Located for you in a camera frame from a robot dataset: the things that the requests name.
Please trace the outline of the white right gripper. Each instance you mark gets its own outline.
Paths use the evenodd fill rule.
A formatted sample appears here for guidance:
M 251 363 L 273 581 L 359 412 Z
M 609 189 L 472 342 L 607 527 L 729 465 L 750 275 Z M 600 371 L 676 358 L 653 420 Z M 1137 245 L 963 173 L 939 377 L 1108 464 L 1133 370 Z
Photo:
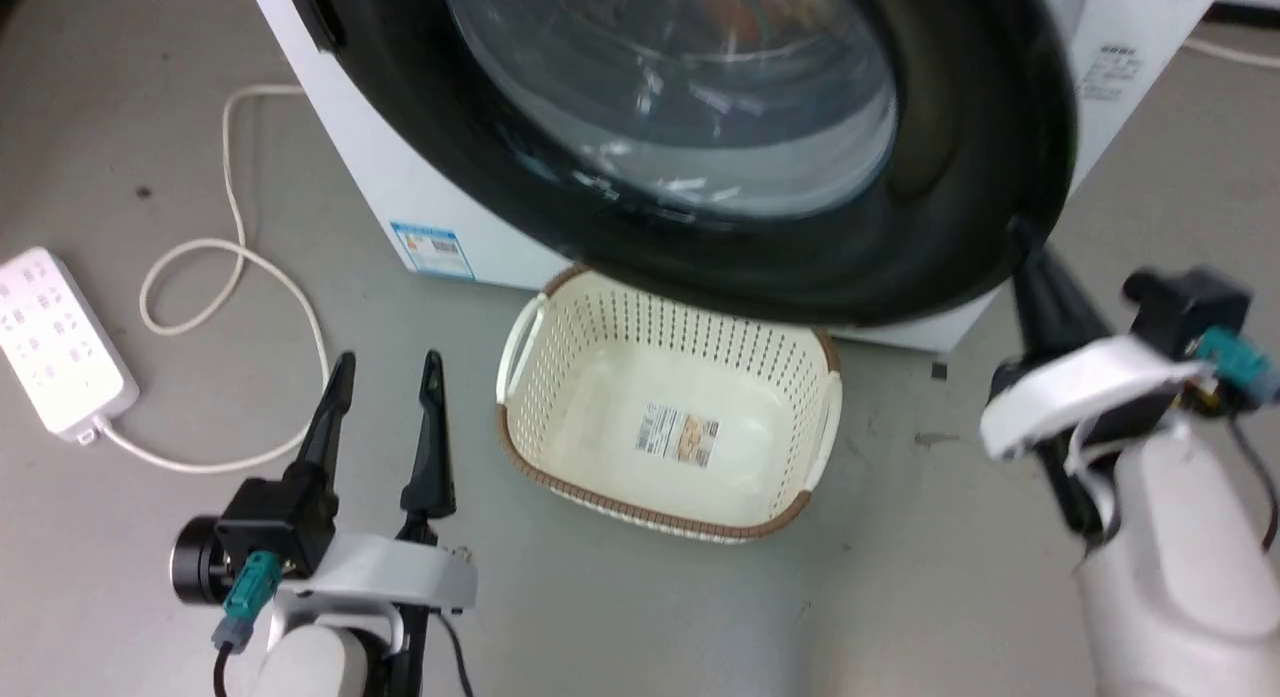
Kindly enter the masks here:
M 1215 384 L 1203 361 L 1175 363 L 1112 331 L 1027 217 L 1009 226 L 1021 363 L 1002 364 L 980 414 L 991 460 L 1033 457 L 1064 526 L 1088 547 L 1129 519 L 1167 564 L 1217 556 L 1217 460 L 1170 416 L 1180 393 Z

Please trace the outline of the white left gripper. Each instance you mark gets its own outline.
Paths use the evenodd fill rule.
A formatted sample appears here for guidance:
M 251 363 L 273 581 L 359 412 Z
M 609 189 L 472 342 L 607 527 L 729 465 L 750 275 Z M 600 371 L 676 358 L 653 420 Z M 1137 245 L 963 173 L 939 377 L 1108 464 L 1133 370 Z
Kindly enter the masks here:
M 334 480 L 342 423 L 355 393 L 357 358 L 344 350 L 332 370 L 315 414 L 293 460 L 293 474 Z M 404 651 L 408 637 L 401 606 L 443 613 L 474 609 L 477 568 L 466 547 L 438 542 L 434 521 L 457 512 L 445 373 L 439 350 L 429 350 L 419 388 L 422 418 L 412 472 L 401 491 L 404 524 L 399 538 L 339 533 L 315 573 L 284 581 L 270 602 L 270 648 L 292 630 L 325 616 L 384 618 L 390 636 L 383 651 Z

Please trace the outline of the black door latch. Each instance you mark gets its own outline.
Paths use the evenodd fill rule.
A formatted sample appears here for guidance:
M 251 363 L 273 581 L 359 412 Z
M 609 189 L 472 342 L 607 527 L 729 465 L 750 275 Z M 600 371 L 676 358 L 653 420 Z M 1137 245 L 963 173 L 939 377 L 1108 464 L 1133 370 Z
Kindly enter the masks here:
M 334 54 L 344 45 L 344 28 L 332 0 L 291 0 L 291 3 L 319 51 Z

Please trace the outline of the blue energy label sticker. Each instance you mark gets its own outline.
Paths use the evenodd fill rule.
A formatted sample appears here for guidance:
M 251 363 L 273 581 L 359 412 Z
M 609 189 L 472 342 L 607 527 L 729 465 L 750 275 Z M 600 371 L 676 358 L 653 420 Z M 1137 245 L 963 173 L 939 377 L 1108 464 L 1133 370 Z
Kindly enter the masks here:
M 475 274 L 454 231 L 412 223 L 390 223 L 399 249 L 413 272 L 475 281 Z

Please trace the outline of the cream perforated laundry basket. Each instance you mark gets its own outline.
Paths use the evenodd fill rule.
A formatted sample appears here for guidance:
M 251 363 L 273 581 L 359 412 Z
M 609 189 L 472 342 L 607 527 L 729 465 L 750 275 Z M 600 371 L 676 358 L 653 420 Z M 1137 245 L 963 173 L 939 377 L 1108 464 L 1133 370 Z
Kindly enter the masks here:
M 719 419 L 708 468 L 635 450 L 649 402 Z M 718 545 L 771 536 L 809 505 L 842 402 L 827 333 L 694 308 L 581 265 L 524 306 L 495 379 L 498 434 L 529 480 Z

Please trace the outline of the white printed text sticker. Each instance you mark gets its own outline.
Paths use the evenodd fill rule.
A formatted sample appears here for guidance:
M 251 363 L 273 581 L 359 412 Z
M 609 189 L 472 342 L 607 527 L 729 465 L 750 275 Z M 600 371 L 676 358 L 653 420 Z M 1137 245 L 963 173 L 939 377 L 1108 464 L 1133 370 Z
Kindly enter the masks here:
M 1096 104 L 1119 104 L 1142 67 L 1140 54 L 1132 45 L 1102 43 L 1079 78 L 1076 95 Z

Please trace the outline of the printed barcode label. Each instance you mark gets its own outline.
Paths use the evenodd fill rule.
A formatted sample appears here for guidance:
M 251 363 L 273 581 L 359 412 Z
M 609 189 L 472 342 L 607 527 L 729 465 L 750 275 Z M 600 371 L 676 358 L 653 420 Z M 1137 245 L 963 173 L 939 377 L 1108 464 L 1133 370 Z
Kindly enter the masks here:
M 705 469 L 716 450 L 719 431 L 719 419 L 649 402 L 634 448 L 640 454 Z

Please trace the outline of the white power strip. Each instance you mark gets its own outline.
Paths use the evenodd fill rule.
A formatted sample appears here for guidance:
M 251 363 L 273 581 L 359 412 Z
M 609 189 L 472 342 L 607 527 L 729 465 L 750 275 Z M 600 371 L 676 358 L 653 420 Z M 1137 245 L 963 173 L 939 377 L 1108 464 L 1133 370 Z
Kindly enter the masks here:
M 50 434 L 90 445 L 140 388 L 63 260 L 32 247 L 0 265 L 0 349 Z

